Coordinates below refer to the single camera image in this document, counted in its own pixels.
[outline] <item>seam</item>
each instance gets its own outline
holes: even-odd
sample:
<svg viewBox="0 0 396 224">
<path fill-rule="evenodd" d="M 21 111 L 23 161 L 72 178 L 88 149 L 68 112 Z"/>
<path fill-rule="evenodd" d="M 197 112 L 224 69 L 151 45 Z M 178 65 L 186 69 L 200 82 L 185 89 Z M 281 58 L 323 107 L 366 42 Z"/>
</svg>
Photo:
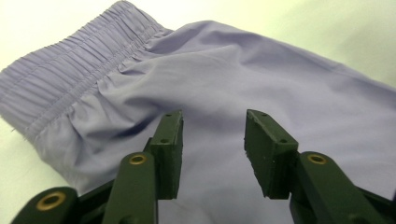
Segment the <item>seam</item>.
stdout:
<svg viewBox="0 0 396 224">
<path fill-rule="evenodd" d="M 145 32 L 142 33 L 141 35 L 147 35 L 147 31 L 148 31 L 149 29 L 151 29 L 151 28 L 153 28 L 153 25 L 151 25 L 150 27 L 148 27 L 148 29 L 146 29 Z M 153 35 L 148 35 L 149 38 L 148 38 L 147 40 L 151 39 L 154 35 L 155 35 L 155 33 L 153 33 Z M 55 105 L 55 104 L 56 104 L 57 102 L 59 102 L 60 100 L 62 100 L 67 94 L 69 94 L 69 92 L 70 92 L 71 90 L 74 90 L 75 88 L 78 88 L 80 85 L 83 85 L 84 81 L 87 80 L 89 77 L 94 77 L 94 74 L 93 74 L 93 73 L 98 72 L 99 70 L 101 70 L 101 69 L 103 69 L 103 68 L 106 68 L 106 66 L 107 66 L 109 63 L 112 63 L 111 61 L 113 61 L 117 56 L 119 56 L 119 55 L 121 55 L 121 54 L 124 54 L 124 52 L 127 52 L 130 48 L 133 48 L 133 47 L 134 47 L 134 46 L 133 46 L 134 41 L 135 41 L 135 39 L 132 40 L 132 41 L 130 41 L 130 42 L 128 42 L 128 45 L 124 45 L 123 47 L 121 47 L 120 50 L 117 51 L 111 58 L 107 59 L 105 63 L 102 63 L 99 67 L 97 67 L 97 68 L 95 68 L 94 70 L 92 70 L 92 71 L 89 73 L 88 76 L 84 77 L 84 78 L 78 83 L 79 85 L 70 88 L 67 92 L 65 92 L 63 95 L 61 95 L 55 102 L 53 102 L 52 104 L 50 104 L 49 106 L 47 106 L 47 108 L 46 108 L 43 112 L 40 113 L 40 116 L 39 116 L 38 118 L 36 118 L 34 121 L 32 121 L 32 122 L 27 126 L 27 128 L 25 129 L 25 134 L 28 133 L 28 130 L 35 124 L 35 122 L 37 122 L 37 121 L 38 121 L 39 119 L 41 119 L 47 112 L 49 112 L 49 111 L 52 109 L 52 106 Z M 136 52 L 136 51 L 139 50 L 140 48 L 142 48 L 142 46 L 140 46 L 139 48 L 135 49 L 134 52 Z M 87 87 L 84 91 L 82 91 L 81 93 L 79 93 L 78 96 L 75 97 L 76 99 L 73 100 L 73 101 L 71 102 L 70 105 L 72 105 L 72 104 L 73 104 L 77 99 L 79 99 L 86 91 L 88 91 L 93 85 L 95 85 L 95 83 L 96 83 L 98 80 L 103 79 L 105 76 L 106 76 L 106 74 L 103 74 L 103 75 L 101 75 L 99 78 L 97 78 L 97 79 L 93 82 L 93 84 L 90 85 L 90 87 Z M 46 129 L 46 127 L 47 127 L 48 125 L 50 125 L 53 121 L 55 121 L 55 120 L 58 119 L 60 116 L 62 116 L 62 115 L 65 113 L 65 111 L 68 110 L 68 108 L 70 107 L 70 105 L 66 106 L 65 109 L 63 109 L 63 110 L 59 113 L 58 116 L 56 116 L 55 118 L 53 118 L 52 120 L 50 120 L 46 125 L 44 125 L 44 127 L 43 127 L 40 131 L 37 132 L 37 134 L 33 135 L 32 137 L 33 137 L 34 139 L 36 139 L 36 138 Z"/>
<path fill-rule="evenodd" d="M 54 58 L 51 58 L 51 60 L 45 61 L 45 62 L 41 63 L 40 65 L 34 67 L 34 68 L 33 68 L 29 73 L 27 73 L 25 76 L 20 77 L 16 82 L 14 82 L 13 84 L 11 84 L 11 86 L 10 86 L 6 91 L 4 91 L 4 93 L 3 93 L 2 96 L 0 96 L 0 103 L 2 102 L 2 100 L 3 100 L 6 96 L 8 96 L 9 92 L 10 92 L 11 90 L 13 90 L 13 88 L 14 88 L 16 85 L 18 85 L 21 81 L 25 80 L 25 79 L 28 78 L 30 75 L 32 75 L 38 68 L 40 68 L 40 67 L 45 67 L 45 66 L 44 66 L 45 64 L 52 63 L 52 62 L 58 60 L 59 58 L 63 57 L 64 55 L 69 55 L 70 53 L 74 52 L 74 50 L 76 50 L 78 47 L 81 47 L 81 45 L 85 44 L 88 40 L 90 40 L 90 39 L 96 37 L 97 35 L 99 35 L 100 33 L 104 32 L 104 31 L 107 31 L 108 28 L 109 28 L 110 26 L 113 25 L 113 23 L 119 21 L 119 20 L 120 20 L 120 17 L 122 17 L 122 16 L 125 15 L 125 13 L 126 13 L 127 10 L 130 10 L 130 9 L 132 9 L 132 8 L 133 8 L 133 7 L 128 7 L 128 8 L 126 8 L 126 9 L 124 9 L 123 11 L 120 12 L 120 14 L 118 15 L 117 18 L 112 19 L 112 21 L 110 21 L 110 22 L 107 23 L 106 25 L 100 26 L 100 28 L 99 28 L 97 31 L 93 32 L 93 33 L 92 33 L 91 35 L 89 35 L 87 38 L 82 39 L 82 40 L 81 40 L 81 43 L 76 44 L 74 47 L 72 47 L 70 50 L 68 50 L 68 51 L 66 51 L 66 52 L 64 52 L 64 53 L 61 53 L 61 54 L 57 55 L 57 56 L 54 57 Z M 82 29 L 78 30 L 77 33 L 83 32 L 83 29 L 84 29 L 84 27 L 83 27 Z M 61 41 L 59 44 L 62 44 L 63 42 L 65 42 L 65 41 L 67 41 L 67 40 L 68 40 L 68 37 L 67 37 L 65 40 Z"/>
</svg>

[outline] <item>shorts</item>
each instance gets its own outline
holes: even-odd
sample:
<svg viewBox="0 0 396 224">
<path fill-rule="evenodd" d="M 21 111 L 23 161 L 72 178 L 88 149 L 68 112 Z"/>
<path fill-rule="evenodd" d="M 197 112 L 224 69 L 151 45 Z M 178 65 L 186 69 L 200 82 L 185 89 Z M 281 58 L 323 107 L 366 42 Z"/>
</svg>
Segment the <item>shorts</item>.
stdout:
<svg viewBox="0 0 396 224">
<path fill-rule="evenodd" d="M 115 177 L 169 111 L 185 121 L 180 189 L 163 223 L 289 223 L 244 151 L 247 109 L 274 117 L 300 151 L 331 156 L 390 198 L 396 91 L 335 63 L 214 21 L 163 28 L 118 2 L 0 74 L 0 114 L 80 194 Z"/>
</svg>

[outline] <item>white surface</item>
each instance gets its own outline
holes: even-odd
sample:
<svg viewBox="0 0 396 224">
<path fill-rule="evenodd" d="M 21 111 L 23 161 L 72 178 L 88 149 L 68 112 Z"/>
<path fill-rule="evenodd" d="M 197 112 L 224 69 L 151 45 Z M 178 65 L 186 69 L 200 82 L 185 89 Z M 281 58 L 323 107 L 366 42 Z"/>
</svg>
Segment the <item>white surface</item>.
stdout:
<svg viewBox="0 0 396 224">
<path fill-rule="evenodd" d="M 73 34 L 113 2 L 0 1 L 0 68 Z M 224 22 L 309 49 L 396 87 L 396 2 L 391 0 L 133 3 L 167 28 L 202 20 Z M 66 185 L 1 119 L 0 162 L 0 223 L 9 223 L 38 192 Z"/>
</svg>

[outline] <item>gathered waistband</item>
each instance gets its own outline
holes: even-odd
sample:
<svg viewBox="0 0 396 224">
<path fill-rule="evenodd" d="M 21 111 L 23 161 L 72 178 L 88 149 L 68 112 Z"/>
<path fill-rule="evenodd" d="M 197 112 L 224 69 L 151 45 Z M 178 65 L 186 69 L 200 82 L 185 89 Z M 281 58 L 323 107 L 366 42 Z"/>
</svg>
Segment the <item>gathered waistband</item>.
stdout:
<svg viewBox="0 0 396 224">
<path fill-rule="evenodd" d="M 87 89 L 163 28 L 126 1 L 65 40 L 18 59 L 0 74 L 0 114 L 35 137 Z"/>
</svg>

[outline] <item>lavender fabric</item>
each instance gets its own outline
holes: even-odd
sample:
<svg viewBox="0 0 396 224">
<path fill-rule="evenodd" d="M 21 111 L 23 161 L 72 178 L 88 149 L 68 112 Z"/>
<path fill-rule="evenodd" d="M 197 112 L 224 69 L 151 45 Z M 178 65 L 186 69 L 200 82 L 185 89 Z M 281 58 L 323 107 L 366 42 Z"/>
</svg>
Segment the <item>lavender fabric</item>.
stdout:
<svg viewBox="0 0 396 224">
<path fill-rule="evenodd" d="M 79 193 L 114 178 L 161 115 L 182 109 L 177 200 L 161 223 L 291 223 L 262 197 L 244 151 L 248 108 L 272 115 L 300 151 L 331 156 L 358 186 L 396 189 L 396 91 L 340 63 L 214 21 L 163 28 L 118 2 L 0 75 L 0 114 Z"/>
</svg>

